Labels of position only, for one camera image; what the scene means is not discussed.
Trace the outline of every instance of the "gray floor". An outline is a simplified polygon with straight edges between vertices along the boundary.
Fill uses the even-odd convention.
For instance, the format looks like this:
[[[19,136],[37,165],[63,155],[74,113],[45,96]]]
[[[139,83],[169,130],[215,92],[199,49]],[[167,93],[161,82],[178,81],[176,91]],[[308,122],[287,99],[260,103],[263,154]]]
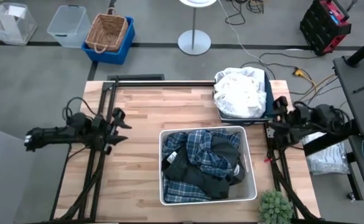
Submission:
[[[105,12],[109,1],[53,0],[26,2],[39,24],[32,41],[54,41],[46,28],[62,4],[85,6],[93,21],[99,12]],[[340,1],[344,6],[348,1]],[[233,8],[222,1],[229,14]],[[243,44],[251,45],[305,45],[297,26],[310,1],[268,1],[265,14],[257,15],[244,10],[247,23],[236,27]],[[178,0],[118,0],[116,8],[120,14],[134,17],[138,43],[175,43],[178,36],[190,29],[191,8]],[[342,42],[345,46],[364,44],[364,0],[352,9],[350,21],[352,33]],[[216,3],[197,11],[197,27],[207,32],[214,44],[236,44],[236,37],[224,23],[224,14]],[[301,57],[313,56],[307,51],[249,50],[259,56],[264,52],[282,52]],[[265,63],[284,63],[306,69],[317,82],[333,73],[332,59],[352,52],[334,52],[321,58],[302,60],[277,55],[263,57]],[[124,65],[99,63],[95,80],[105,80],[107,75],[134,75],[163,73],[166,80],[207,80],[227,67],[239,67],[245,62],[255,61],[242,50],[210,49],[207,53],[191,57],[175,48],[132,48]],[[91,62],[78,49],[61,47],[13,47],[0,46],[0,131],[23,138],[25,132],[35,126],[61,126],[61,109],[73,96],[81,96],[90,70]],[[277,79],[287,80],[291,91],[305,91],[310,84],[292,76],[292,70],[272,66]],[[338,86],[337,82],[328,88]],[[345,97],[340,88],[318,96],[311,105],[328,103],[341,105]],[[73,105],[77,110],[78,103]],[[342,109],[349,112],[348,105]],[[14,216],[16,223],[39,222],[50,215],[53,198],[58,186],[60,171],[65,159],[65,147],[51,147],[37,151],[31,172],[16,172],[28,175],[27,187],[21,197],[6,203],[17,204]],[[364,201],[351,203],[345,198],[350,191],[348,180],[343,175],[312,177],[320,212],[326,220],[364,223]]]

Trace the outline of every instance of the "wooden table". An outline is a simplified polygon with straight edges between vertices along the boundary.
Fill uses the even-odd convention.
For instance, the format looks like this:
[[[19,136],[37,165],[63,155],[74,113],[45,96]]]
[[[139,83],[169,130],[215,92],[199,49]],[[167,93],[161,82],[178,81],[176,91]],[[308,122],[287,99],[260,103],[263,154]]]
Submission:
[[[97,111],[103,82],[88,82],[83,98]],[[274,98],[286,96],[291,104],[286,81],[271,81]],[[98,204],[98,222],[257,222],[261,194],[274,189],[271,167],[266,158],[263,125],[246,127],[254,176],[256,200],[170,207],[159,200],[159,133],[164,129],[221,126],[210,87],[119,87],[115,107],[122,108],[126,124],[119,129],[129,139],[113,148],[106,157]],[[85,105],[81,111],[89,114]],[[81,147],[73,146],[73,151]],[[89,150],[67,163],[55,218],[63,215],[83,187]],[[295,192],[319,217],[312,181],[303,151],[286,151],[289,173]],[[86,213],[90,211],[88,199]]]

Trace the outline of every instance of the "plaid shirt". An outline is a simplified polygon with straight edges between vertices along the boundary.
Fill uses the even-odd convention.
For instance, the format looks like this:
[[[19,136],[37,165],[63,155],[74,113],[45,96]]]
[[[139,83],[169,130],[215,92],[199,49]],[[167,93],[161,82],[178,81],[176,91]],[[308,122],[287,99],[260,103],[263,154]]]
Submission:
[[[225,138],[238,149],[240,133],[229,134],[226,129],[195,130],[190,133],[173,133],[162,145],[162,158],[170,153],[186,147],[191,164],[196,165],[202,172],[225,178],[233,168],[230,163],[211,151],[212,137]],[[165,202],[204,202],[211,198],[193,184],[169,180],[163,176]]]

